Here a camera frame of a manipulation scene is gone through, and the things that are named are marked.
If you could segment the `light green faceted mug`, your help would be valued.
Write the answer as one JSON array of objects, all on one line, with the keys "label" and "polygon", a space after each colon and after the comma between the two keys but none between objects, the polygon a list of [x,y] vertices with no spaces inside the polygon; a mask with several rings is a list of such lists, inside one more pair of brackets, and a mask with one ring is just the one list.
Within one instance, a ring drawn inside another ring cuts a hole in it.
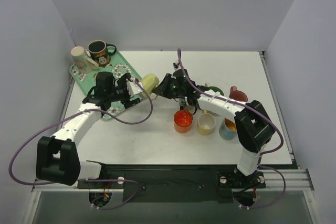
[{"label": "light green faceted mug", "polygon": [[141,79],[141,84],[147,94],[150,96],[152,94],[153,89],[155,89],[159,85],[158,77],[153,74],[149,73]]}]

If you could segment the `orange mug black handle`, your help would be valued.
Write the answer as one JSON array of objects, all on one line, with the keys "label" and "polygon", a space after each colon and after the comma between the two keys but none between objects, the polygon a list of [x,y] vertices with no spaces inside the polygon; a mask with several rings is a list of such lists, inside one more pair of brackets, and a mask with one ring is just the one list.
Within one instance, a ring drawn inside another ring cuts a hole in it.
[{"label": "orange mug black handle", "polygon": [[193,116],[188,110],[178,110],[173,117],[174,120],[174,129],[178,133],[187,133],[193,123]]}]

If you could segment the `beige tall mug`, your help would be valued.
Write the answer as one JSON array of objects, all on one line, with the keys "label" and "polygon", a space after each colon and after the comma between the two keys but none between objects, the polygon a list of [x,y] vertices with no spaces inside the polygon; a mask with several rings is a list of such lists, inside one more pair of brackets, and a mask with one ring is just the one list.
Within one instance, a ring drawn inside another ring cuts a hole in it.
[{"label": "beige tall mug", "polygon": [[99,69],[99,65],[90,58],[84,47],[76,46],[71,49],[70,54],[80,73],[88,74]]}]

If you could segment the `white mug green inside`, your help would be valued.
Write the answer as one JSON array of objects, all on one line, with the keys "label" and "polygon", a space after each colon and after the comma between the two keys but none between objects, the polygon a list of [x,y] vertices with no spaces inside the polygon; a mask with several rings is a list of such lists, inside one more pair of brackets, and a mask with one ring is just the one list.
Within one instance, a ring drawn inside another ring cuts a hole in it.
[{"label": "white mug green inside", "polygon": [[210,83],[205,83],[205,86],[208,87],[210,90],[212,90],[214,92],[219,92],[220,95],[224,96],[224,92],[220,88],[218,88],[216,86],[212,86],[212,85],[210,85]]}]

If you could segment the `black mug orange pattern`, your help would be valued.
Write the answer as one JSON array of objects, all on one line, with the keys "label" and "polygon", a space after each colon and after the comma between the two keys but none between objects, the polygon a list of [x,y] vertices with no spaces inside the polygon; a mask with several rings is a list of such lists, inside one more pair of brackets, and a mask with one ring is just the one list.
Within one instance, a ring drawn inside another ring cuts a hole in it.
[{"label": "black mug orange pattern", "polygon": [[102,40],[95,40],[88,45],[88,51],[99,67],[106,67],[111,57],[116,54],[117,47]]}]

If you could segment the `yellow mug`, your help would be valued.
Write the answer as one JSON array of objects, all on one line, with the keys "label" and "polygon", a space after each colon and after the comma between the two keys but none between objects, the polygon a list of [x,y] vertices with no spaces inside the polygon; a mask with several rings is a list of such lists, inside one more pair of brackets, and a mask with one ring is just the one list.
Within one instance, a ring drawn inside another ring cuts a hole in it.
[{"label": "yellow mug", "polygon": [[197,131],[200,135],[209,135],[212,133],[216,125],[215,117],[203,110],[202,114],[197,120]]}]

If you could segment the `pink patterned mug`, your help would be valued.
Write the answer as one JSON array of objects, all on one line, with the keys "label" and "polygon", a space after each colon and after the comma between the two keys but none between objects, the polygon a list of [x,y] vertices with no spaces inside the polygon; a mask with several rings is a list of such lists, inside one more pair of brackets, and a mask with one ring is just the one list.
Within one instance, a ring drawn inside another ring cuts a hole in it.
[{"label": "pink patterned mug", "polygon": [[236,86],[231,86],[229,98],[240,102],[248,102],[248,96],[244,92],[238,90]]}]

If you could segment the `blue butterfly mug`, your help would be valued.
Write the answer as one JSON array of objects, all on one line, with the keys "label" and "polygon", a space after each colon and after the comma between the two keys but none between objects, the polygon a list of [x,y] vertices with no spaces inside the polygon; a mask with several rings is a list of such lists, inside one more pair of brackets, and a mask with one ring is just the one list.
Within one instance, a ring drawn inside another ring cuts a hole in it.
[{"label": "blue butterfly mug", "polygon": [[229,119],[223,119],[218,132],[220,137],[225,140],[232,140],[237,136],[236,125]]}]

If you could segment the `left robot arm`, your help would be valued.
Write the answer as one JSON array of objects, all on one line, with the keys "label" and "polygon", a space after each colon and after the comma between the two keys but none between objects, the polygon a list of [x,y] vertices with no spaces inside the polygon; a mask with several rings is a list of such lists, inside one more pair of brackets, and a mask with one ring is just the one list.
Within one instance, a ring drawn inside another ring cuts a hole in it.
[{"label": "left robot arm", "polygon": [[93,161],[82,161],[77,147],[89,129],[100,120],[114,102],[126,108],[136,105],[141,92],[130,73],[115,79],[110,72],[100,72],[96,84],[83,99],[77,114],[50,137],[43,136],[37,144],[36,176],[64,185],[73,185],[78,180],[89,179],[96,188],[108,182],[102,165]]}]

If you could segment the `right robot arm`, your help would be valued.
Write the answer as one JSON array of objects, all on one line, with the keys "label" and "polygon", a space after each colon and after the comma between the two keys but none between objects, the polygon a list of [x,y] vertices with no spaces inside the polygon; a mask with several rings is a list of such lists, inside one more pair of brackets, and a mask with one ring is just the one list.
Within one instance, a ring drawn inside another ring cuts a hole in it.
[{"label": "right robot arm", "polygon": [[185,102],[199,110],[214,112],[234,122],[243,148],[234,179],[237,185],[248,186],[254,179],[253,173],[258,168],[260,153],[275,133],[264,107],[256,100],[246,103],[229,99],[209,87],[196,85],[194,81],[188,82],[187,77],[181,69],[173,74],[168,73],[153,93]]}]

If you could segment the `green floral serving tray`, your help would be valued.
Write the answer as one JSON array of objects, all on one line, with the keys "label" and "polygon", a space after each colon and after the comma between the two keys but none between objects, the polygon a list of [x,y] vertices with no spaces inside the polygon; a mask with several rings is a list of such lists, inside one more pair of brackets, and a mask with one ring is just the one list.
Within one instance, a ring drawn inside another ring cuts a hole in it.
[{"label": "green floral serving tray", "polygon": [[106,67],[101,67],[98,70],[91,71],[90,73],[80,73],[76,64],[73,64],[69,68],[71,76],[85,96],[87,96],[90,89],[95,86],[98,72],[104,71],[112,73],[116,80],[122,77],[125,73],[130,73],[132,80],[134,78],[138,78],[139,80],[142,79],[136,70],[128,63],[125,57],[118,51],[111,57],[111,61]]}]

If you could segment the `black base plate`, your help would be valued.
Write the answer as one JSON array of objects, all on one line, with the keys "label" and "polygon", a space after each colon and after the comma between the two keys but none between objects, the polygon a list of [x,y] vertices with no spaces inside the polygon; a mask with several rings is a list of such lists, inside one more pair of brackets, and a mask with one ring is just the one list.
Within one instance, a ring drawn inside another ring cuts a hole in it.
[{"label": "black base plate", "polygon": [[89,199],[107,202],[105,189],[123,190],[123,199],[133,193],[133,202],[231,203],[233,197],[251,201],[254,188],[265,188],[262,172],[244,176],[233,165],[104,165],[97,182],[80,181],[80,189],[92,189]]}]

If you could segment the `aluminium frame rail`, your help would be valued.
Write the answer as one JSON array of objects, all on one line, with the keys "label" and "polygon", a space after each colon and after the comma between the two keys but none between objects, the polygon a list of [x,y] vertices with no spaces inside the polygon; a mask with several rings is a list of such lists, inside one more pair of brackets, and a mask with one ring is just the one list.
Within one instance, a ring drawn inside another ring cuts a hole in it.
[{"label": "aluminium frame rail", "polygon": [[220,189],[260,189],[313,190],[310,174],[306,169],[262,168],[253,175],[245,177],[231,169],[220,168],[122,168],[107,169],[98,179],[60,178],[46,176],[38,179],[36,186],[72,186],[78,189],[102,190],[124,189],[127,180],[134,180],[144,188],[151,186],[196,186],[200,188],[218,186]]}]

